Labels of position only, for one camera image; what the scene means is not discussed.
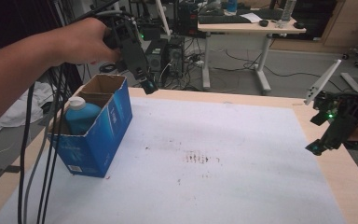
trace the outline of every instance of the gray floor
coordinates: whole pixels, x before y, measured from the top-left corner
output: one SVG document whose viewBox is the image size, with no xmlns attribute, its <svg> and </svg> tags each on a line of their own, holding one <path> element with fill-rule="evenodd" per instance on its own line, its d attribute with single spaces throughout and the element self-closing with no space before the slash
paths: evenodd
<svg viewBox="0 0 358 224">
<path fill-rule="evenodd" d="M 198 46 L 190 46 L 186 51 L 198 51 Z M 227 53 L 241 60 L 230 58 Z M 250 69 L 239 71 L 223 71 L 217 68 L 225 68 L 228 70 L 243 68 L 244 60 L 253 61 L 257 58 L 260 51 L 257 50 L 239 50 L 230 49 L 213 49 L 210 57 L 210 74 L 211 74 L 211 92 L 224 92 L 232 94 L 260 95 L 261 89 L 259 81 Z M 266 62 L 265 73 L 272 91 L 268 96 L 305 98 L 307 89 L 317 80 L 317 77 L 305 74 L 307 73 L 320 76 L 336 59 L 340 59 L 338 54 L 318 54 L 318 53 L 296 53 L 287 51 L 272 50 Z M 97 67 L 91 67 L 91 73 L 96 74 Z M 341 63 L 335 72 L 331 81 L 324 88 L 326 91 L 348 91 L 349 85 L 339 76 L 341 72 L 350 73 L 356 81 L 358 81 L 358 68 L 353 66 L 353 60 L 349 59 Z M 290 77 L 279 77 L 278 75 L 287 76 L 297 74 Z M 129 84 L 135 85 L 132 76 L 129 76 Z M 178 83 L 175 81 L 168 88 L 176 88 Z M 202 90 L 200 68 L 191 69 L 191 85 Z M 42 127 L 37 123 L 32 125 L 31 134 L 33 138 L 40 132 Z M 4 129 L 0 133 L 0 171 L 5 170 L 19 156 L 22 137 L 22 128 Z"/>
</svg>

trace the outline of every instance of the computer mouse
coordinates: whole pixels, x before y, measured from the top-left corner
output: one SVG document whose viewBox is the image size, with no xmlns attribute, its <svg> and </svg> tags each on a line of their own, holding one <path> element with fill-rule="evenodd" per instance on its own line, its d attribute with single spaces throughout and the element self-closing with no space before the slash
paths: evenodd
<svg viewBox="0 0 358 224">
<path fill-rule="evenodd" d="M 296 29 L 304 29 L 305 28 L 305 24 L 303 22 L 295 22 L 295 24 L 293 24 L 293 26 L 295 26 Z"/>
<path fill-rule="evenodd" d="M 266 27 L 269 25 L 269 21 L 262 20 L 262 21 L 259 21 L 258 24 L 260 24 L 262 27 Z"/>
</svg>

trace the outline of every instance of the cardboard box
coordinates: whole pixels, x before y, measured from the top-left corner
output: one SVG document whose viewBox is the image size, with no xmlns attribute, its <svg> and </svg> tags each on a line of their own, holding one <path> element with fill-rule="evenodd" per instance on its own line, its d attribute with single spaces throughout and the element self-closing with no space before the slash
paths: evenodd
<svg viewBox="0 0 358 224">
<path fill-rule="evenodd" d="M 100 115 L 84 135 L 71 135 L 63 120 L 60 138 L 57 138 L 58 128 L 54 135 L 51 133 L 52 124 L 48 137 L 70 173 L 104 177 L 132 119 L 127 79 L 123 76 L 96 75 L 75 95 L 102 108 Z"/>
</svg>

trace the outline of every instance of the keyboard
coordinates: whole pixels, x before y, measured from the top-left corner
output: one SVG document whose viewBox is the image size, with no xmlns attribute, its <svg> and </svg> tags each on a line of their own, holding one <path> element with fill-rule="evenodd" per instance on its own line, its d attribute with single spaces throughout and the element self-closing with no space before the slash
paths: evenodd
<svg viewBox="0 0 358 224">
<path fill-rule="evenodd" d="M 241 16 L 199 16 L 200 24 L 251 23 Z"/>
<path fill-rule="evenodd" d="M 258 17 L 263 20 L 274 20 L 278 21 L 282 17 L 283 10 L 281 9 L 269 9 L 269 8 L 262 8 L 259 10 L 249 10 L 249 9 L 238 9 L 237 15 L 243 15 L 248 13 L 254 13 Z"/>
</svg>

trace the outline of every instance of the bottle cap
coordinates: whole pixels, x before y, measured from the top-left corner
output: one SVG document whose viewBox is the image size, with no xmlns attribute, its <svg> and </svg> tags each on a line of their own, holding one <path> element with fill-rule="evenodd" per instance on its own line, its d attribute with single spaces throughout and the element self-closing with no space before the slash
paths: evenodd
<svg viewBox="0 0 358 224">
<path fill-rule="evenodd" d="M 73 110 L 81 110 L 86 106 L 86 101 L 79 96 L 73 96 L 68 101 L 69 107 Z"/>
</svg>

